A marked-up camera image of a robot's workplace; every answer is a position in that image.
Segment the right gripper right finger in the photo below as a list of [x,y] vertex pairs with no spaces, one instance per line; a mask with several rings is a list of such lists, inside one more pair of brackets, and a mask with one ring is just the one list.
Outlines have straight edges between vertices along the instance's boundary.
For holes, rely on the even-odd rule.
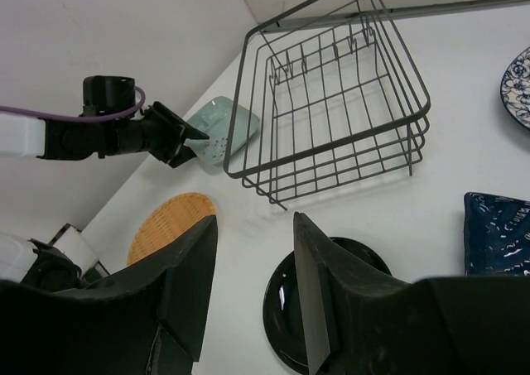
[[529,280],[389,276],[293,216],[312,374],[526,374]]

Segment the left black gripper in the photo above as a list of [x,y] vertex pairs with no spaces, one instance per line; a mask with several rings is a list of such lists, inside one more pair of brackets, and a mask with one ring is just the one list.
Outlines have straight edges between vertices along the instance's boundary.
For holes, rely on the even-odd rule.
[[197,155],[189,147],[181,147],[182,140],[209,140],[201,130],[181,120],[161,102],[154,102],[142,119],[144,148],[157,160],[177,168]]

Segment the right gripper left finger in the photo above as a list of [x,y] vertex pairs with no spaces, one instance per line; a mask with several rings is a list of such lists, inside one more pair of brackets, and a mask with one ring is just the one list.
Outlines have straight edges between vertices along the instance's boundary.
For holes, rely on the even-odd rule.
[[83,289],[1,284],[4,374],[189,374],[205,337],[218,225]]

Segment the light green rectangular plate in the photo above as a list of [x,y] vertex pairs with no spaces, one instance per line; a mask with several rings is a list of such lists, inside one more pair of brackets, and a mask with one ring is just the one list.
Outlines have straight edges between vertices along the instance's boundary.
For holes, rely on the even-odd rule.
[[[229,142],[233,105],[231,99],[219,96],[209,101],[188,119],[192,127],[209,136],[208,140],[187,139],[185,141],[185,146],[189,147],[205,164],[218,166],[224,161]],[[230,155],[241,149],[259,128],[259,118],[239,105],[236,111]]]

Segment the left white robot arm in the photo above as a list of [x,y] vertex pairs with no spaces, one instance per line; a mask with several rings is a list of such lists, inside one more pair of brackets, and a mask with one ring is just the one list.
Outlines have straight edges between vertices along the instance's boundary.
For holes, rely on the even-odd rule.
[[[172,168],[194,158],[186,141],[206,141],[208,135],[160,102],[145,108],[145,99],[133,78],[95,75],[83,81],[77,117],[2,107],[1,154],[82,161],[147,152]],[[46,292],[84,285],[81,268],[64,253],[10,233],[1,234],[1,278]]]

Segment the glossy black round plate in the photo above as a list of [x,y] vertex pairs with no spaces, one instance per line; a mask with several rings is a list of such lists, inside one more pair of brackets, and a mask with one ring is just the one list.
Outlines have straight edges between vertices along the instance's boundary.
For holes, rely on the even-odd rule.
[[[386,262],[365,244],[343,237],[326,237],[377,271],[392,276]],[[277,357],[298,374],[309,374],[294,251],[274,270],[263,298],[263,327]]]

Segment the round woven bamboo plate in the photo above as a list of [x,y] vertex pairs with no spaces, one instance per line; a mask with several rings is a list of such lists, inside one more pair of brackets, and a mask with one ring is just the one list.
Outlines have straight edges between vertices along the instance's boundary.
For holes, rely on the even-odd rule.
[[200,193],[184,193],[169,199],[137,231],[128,250],[127,266],[164,248],[204,217],[215,214],[213,202]]

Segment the dark blue leaf plate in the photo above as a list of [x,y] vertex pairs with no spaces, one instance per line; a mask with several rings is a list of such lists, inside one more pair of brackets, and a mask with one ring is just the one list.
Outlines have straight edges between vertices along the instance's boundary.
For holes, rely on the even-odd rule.
[[529,275],[529,202],[468,192],[464,196],[465,274]]

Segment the blue floral round plate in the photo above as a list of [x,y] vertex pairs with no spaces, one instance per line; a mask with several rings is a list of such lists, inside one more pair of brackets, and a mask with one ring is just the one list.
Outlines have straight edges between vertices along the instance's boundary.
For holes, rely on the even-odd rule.
[[500,99],[508,115],[529,130],[529,48],[508,65],[500,83]]

